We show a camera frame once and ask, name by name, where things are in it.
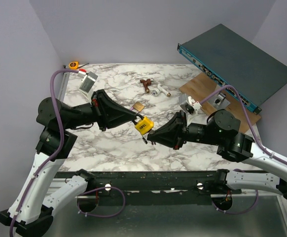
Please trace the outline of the large brass padlock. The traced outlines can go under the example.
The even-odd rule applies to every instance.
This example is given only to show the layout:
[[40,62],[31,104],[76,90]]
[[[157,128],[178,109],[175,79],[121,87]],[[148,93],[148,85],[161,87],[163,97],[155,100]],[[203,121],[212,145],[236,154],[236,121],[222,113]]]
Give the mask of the large brass padlock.
[[167,119],[170,120],[174,115],[175,115],[174,112],[169,112],[169,113],[167,114]]

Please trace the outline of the small brass long-shackle padlock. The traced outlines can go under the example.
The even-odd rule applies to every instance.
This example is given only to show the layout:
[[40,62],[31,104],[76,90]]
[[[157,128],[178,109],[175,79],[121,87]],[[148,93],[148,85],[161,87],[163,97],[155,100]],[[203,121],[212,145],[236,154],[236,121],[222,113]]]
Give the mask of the small brass long-shackle padlock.
[[145,105],[143,105],[142,103],[140,102],[136,102],[132,105],[131,107],[131,111],[135,111],[136,113],[139,113],[141,112],[143,109],[145,108]]

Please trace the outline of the yellow padlock with keys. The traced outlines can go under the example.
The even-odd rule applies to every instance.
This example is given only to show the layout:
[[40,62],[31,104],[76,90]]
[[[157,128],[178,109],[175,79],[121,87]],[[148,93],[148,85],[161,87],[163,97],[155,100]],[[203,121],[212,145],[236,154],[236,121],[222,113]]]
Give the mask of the yellow padlock with keys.
[[148,144],[148,134],[153,130],[154,128],[154,122],[149,119],[147,116],[141,116],[138,115],[139,120],[132,120],[132,123],[134,124],[135,129],[140,133],[142,136],[143,142],[145,144]]

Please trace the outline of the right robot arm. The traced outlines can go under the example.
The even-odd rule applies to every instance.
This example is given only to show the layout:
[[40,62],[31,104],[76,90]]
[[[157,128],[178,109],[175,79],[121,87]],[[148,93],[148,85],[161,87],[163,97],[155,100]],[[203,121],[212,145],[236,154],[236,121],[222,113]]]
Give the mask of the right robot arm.
[[239,132],[240,121],[230,112],[215,112],[206,124],[187,123],[183,111],[147,136],[151,143],[174,150],[187,142],[217,146],[217,154],[230,162],[260,168],[262,173],[225,171],[213,180],[217,193],[227,190],[253,189],[282,195],[287,199],[287,157],[261,145],[256,138]]

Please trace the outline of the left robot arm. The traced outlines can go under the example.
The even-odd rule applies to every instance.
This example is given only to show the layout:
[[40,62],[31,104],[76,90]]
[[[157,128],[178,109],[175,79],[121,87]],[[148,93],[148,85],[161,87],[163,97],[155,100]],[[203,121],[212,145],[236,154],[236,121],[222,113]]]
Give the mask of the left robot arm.
[[13,205],[0,212],[0,223],[10,227],[10,236],[14,233],[22,237],[43,236],[56,214],[78,194],[94,192],[94,177],[80,170],[63,187],[47,194],[77,139],[69,129],[87,128],[97,123],[101,131],[106,131],[136,120],[137,116],[115,103],[103,89],[95,91],[89,103],[74,107],[51,97],[42,100],[36,120],[44,130],[36,146],[33,165]]

